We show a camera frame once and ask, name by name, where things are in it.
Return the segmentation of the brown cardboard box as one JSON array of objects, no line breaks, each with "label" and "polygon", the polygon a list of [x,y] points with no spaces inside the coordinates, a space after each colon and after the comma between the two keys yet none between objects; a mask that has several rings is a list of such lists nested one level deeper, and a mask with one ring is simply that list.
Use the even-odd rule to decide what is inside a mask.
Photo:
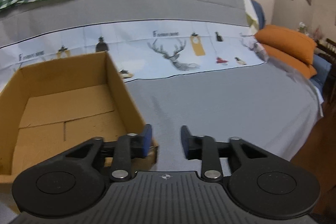
[{"label": "brown cardboard box", "polygon": [[21,68],[1,91],[1,183],[90,138],[113,141],[144,126],[108,53]]}]

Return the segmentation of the orange cushion lower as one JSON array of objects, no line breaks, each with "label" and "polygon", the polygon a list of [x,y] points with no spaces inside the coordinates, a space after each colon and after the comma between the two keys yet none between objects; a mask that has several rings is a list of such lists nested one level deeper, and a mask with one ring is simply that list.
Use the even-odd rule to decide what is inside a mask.
[{"label": "orange cushion lower", "polygon": [[313,65],[305,64],[299,59],[296,59],[285,52],[282,52],[274,47],[262,44],[269,56],[272,56],[283,63],[298,70],[305,78],[310,79],[317,74]]}]

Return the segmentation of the orange cushion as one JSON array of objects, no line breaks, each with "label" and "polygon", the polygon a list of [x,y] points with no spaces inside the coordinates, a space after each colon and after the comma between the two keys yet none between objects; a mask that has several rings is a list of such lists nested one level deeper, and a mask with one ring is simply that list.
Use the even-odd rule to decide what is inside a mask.
[{"label": "orange cushion", "polygon": [[283,63],[298,70],[305,78],[310,79],[317,74],[313,65],[305,64],[299,59],[296,59],[285,52],[282,52],[274,47],[262,44],[269,56],[272,56]]},{"label": "orange cushion", "polygon": [[266,25],[255,34],[259,43],[271,46],[306,64],[313,64],[316,42],[310,37],[289,28]]}]

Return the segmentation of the orange cushion upper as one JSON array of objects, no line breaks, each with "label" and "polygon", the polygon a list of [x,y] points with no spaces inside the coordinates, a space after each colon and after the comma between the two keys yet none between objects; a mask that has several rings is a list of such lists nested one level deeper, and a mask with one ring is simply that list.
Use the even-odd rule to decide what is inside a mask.
[{"label": "orange cushion upper", "polygon": [[306,64],[313,64],[316,42],[310,37],[289,28],[266,25],[255,34],[259,43],[271,46]]}]

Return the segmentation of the grey deer print sofa cover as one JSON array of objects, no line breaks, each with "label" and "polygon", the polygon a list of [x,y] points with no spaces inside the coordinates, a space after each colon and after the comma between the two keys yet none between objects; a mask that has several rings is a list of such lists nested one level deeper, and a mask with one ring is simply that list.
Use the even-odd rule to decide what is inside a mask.
[{"label": "grey deer print sofa cover", "polygon": [[47,0],[1,11],[1,91],[29,65],[108,53],[152,126],[134,177],[68,216],[20,212],[14,223],[314,223],[311,213],[266,219],[201,179],[181,127],[194,136],[241,138],[290,162],[319,117],[315,87],[249,48],[243,0]]}]

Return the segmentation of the blue cushion far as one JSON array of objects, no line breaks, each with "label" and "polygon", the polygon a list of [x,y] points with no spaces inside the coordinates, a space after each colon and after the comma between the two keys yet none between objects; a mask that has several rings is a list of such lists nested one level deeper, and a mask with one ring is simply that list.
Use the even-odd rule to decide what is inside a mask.
[{"label": "blue cushion far", "polygon": [[255,9],[255,12],[258,18],[259,29],[262,30],[266,25],[266,18],[265,18],[264,10],[261,4],[258,3],[257,1],[251,0],[251,3],[253,5],[253,8]]}]

